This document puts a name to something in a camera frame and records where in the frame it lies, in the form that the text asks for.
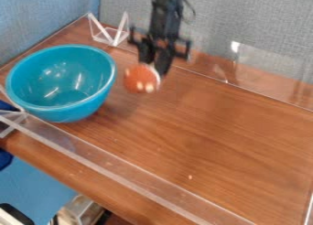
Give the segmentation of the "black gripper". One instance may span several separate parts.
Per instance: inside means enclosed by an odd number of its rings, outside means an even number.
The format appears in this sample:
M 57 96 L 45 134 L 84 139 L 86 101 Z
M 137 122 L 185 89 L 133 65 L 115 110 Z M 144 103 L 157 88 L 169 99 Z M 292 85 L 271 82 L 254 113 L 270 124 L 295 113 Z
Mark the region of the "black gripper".
M 151 64 L 163 77 L 169 70 L 173 57 L 188 60 L 192 42 L 183 37 L 155 37 L 147 30 L 129 27 L 127 42 L 137 48 L 137 60 Z

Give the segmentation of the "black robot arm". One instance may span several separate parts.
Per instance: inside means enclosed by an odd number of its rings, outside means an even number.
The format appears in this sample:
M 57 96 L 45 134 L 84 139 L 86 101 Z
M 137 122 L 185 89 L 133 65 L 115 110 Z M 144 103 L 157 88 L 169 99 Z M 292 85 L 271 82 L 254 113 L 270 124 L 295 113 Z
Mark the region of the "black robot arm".
M 136 46 L 137 61 L 161 78 L 175 57 L 188 59 L 192 42 L 179 35 L 187 0 L 151 0 L 149 28 L 129 27 L 128 43 Z

